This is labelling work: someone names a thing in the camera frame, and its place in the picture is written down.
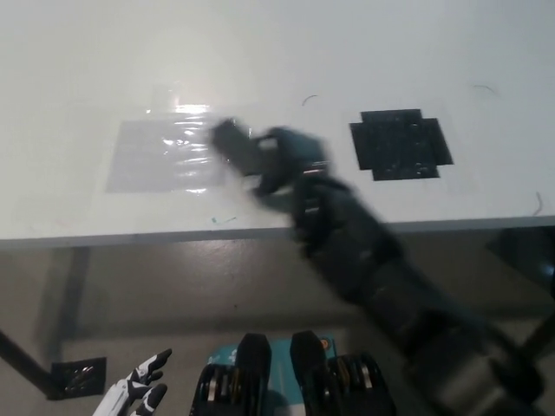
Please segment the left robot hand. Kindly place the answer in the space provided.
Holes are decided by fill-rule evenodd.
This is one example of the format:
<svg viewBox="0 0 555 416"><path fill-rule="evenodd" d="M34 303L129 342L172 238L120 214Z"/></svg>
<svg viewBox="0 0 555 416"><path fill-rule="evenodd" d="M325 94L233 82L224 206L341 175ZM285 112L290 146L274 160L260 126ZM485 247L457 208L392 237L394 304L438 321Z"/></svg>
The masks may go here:
<svg viewBox="0 0 555 416"><path fill-rule="evenodd" d="M93 416L127 415L129 408L137 400L140 404L131 412L131 415L154 415L167 392L167 385L160 383L153 386L152 383L163 376L160 370L172 353L172 349L169 348L152 356L136 367L126 378L115 382L103 396Z"/></svg>

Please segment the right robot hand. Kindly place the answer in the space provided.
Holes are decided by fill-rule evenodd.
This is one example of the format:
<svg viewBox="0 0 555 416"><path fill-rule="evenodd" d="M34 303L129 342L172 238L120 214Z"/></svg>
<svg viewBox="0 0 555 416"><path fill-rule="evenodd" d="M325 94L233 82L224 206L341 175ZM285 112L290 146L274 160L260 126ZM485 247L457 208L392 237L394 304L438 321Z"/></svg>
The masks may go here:
<svg viewBox="0 0 555 416"><path fill-rule="evenodd" d="M273 127L250 139L254 146L258 186L254 194L268 198L286 189L297 196L314 184L333 184L323 141L288 127Z"/></svg>

